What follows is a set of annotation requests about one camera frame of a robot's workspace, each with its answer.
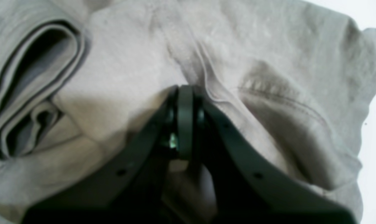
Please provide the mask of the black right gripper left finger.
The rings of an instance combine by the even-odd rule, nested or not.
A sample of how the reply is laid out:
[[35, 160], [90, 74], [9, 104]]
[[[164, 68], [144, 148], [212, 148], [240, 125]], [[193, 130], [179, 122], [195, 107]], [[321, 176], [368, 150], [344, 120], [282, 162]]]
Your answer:
[[131, 142], [77, 184], [29, 208], [23, 224], [171, 224], [161, 196], [169, 162], [178, 157], [173, 86]]

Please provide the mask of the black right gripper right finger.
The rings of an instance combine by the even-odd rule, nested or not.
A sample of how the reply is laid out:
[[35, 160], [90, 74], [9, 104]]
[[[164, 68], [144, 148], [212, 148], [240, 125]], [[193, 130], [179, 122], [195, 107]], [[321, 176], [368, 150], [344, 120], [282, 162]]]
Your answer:
[[178, 89], [178, 152], [210, 172], [212, 224], [354, 224], [349, 210], [292, 180], [261, 156], [198, 87]]

